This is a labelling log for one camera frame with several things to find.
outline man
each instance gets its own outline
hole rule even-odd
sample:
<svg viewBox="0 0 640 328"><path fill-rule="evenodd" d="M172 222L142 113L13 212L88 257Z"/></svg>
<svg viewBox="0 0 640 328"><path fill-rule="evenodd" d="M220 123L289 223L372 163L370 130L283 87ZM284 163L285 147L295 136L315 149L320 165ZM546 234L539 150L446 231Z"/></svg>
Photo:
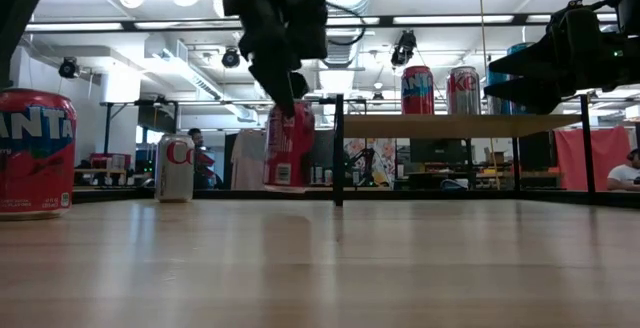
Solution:
<svg viewBox="0 0 640 328"><path fill-rule="evenodd" d="M198 156L200 154L203 154L202 147L204 146L204 138L202 137L202 131L200 131L200 129L198 128L191 128L189 129L188 134L191 136L193 144L195 145L195 161L193 162L193 188L210 189L211 182L209 181L209 176L205 174L209 168L206 165L202 164L198 159ZM212 178L214 180L214 188L220 189L220 186L222 185L222 179L220 179L217 174L214 174Z"/></svg>
<svg viewBox="0 0 640 328"><path fill-rule="evenodd" d="M621 164L609 172L607 179L608 190L640 192L640 152L638 149L629 152L627 160L627 163Z"/></svg>

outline white ceiling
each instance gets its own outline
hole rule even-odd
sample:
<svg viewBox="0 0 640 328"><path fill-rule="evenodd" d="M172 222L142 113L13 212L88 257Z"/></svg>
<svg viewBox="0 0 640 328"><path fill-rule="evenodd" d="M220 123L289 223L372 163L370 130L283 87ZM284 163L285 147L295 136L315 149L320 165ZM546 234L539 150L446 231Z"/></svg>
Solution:
<svg viewBox="0 0 640 328"><path fill-rule="evenodd" d="M139 8L127 9L119 0L41 0L34 12L37 21L66 21L66 20L159 20L186 18L217 18L214 10L215 0L199 0L190 7L177 6L172 0L147 0ZM483 0L485 13L516 13L516 12L553 12L563 8L568 0ZM479 14L480 0L371 0L368 14L370 15L416 15L416 14ZM247 70L246 62L235 69L224 69L219 63L220 56L215 51L207 50L203 45L229 46L236 43L233 32L172 32L165 33L168 42L183 41L194 51L190 54L191 63L198 66L207 78L223 86L234 98L254 99L253 78ZM401 29L374 29L374 35L366 36L360 46L359 67L354 79L354 90L372 91L373 84L383 83L383 90L397 89L399 79L394 76L389 64L388 53L398 39ZM476 67L479 74L484 76L483 32L481 28L418 28L415 29L418 50L422 58L416 54L411 64L426 64L433 68L436 82L442 84L450 66L460 64L465 56L465 65ZM528 27L525 32L526 41L537 41L544 34L543 27ZM489 51L505 51L509 46L522 42L522 27L490 27L484 31L484 43ZM146 35L120 34L49 34L36 36L36 42L50 46L67 45L105 45L127 55L132 45L141 44ZM461 54L460 51L472 53L478 50L480 54ZM377 59L369 54L378 51ZM203 53L213 54L213 64L202 59ZM143 90L184 92L193 89L184 82L176 81L170 73L163 72L158 65L150 64L148 60L138 60L128 57L153 71L160 80L149 82L145 80ZM317 64L308 62L303 73L309 84L317 88Z"/></svg>

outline red curtain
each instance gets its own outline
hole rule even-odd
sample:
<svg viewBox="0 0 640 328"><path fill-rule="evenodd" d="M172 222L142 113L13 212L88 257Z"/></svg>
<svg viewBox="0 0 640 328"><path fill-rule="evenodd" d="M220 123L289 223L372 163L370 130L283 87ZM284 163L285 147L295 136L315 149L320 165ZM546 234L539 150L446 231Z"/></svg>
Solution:
<svg viewBox="0 0 640 328"><path fill-rule="evenodd" d="M563 188L586 191L587 171L584 162L582 129L555 131L555 137L558 148L558 167L564 174ZM629 137L622 127L592 130L591 145L596 190L605 191L609 171L623 164L631 150Z"/></svg>

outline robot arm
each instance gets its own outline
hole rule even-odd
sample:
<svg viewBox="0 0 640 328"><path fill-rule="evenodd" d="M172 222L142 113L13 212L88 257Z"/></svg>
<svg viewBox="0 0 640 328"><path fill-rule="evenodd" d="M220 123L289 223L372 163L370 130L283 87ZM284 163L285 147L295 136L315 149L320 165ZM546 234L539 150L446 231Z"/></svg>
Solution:
<svg viewBox="0 0 640 328"><path fill-rule="evenodd" d="M39 0L0 0L0 88L9 86L9 64ZM326 0L225 0L225 14L238 15L245 34L239 48L251 74L283 112L306 82L294 73L301 59L327 56Z"/></svg>

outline ceiling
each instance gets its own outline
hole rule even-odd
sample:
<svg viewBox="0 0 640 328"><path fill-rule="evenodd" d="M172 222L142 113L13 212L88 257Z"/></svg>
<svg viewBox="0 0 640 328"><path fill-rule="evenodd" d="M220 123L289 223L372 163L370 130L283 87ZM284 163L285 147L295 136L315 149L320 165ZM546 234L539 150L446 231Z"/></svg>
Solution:
<svg viewBox="0 0 640 328"><path fill-rule="evenodd" d="M563 8L569 0L370 0L367 15L432 15L432 14L480 14L484 13L549 13ZM145 0L137 8L127 8L121 0L41 0L33 20L47 21L123 21L123 20L163 20L163 19L203 19L218 18L220 0L197 0L191 6L182 7L174 0ZM382 83L381 91L386 96L396 97L393 90L400 86L399 77L389 62L390 51L401 34L401 28L370 29L358 47L358 61L351 95L370 97L375 83ZM257 99L254 80L248 72L248 64L242 61L234 69L225 69L221 62L221 51L226 46L234 46L239 34L234 32L170 32L162 33L162 39L169 44L181 41L189 48L189 62L197 67L207 79L224 90L227 99ZM504 55L506 49L523 41L534 42L544 34L544 27L455 27L417 28L418 51L410 65L426 64L432 68L438 87L444 92L444 80L448 71L459 65L470 65L484 76L484 49L492 58ZM144 45L147 33L109 34L39 34L35 35L36 45L58 46L108 46L125 55L142 67L143 91L175 95L183 99L193 99L189 93L195 88L184 79L175 77L166 66L149 56L131 54L135 47ZM305 62L302 70L309 85L322 92L319 84L318 62ZM640 93L633 88L628 94ZM607 110L622 109L622 106L607 106ZM211 108L211 114L228 114L224 109Z"/></svg>

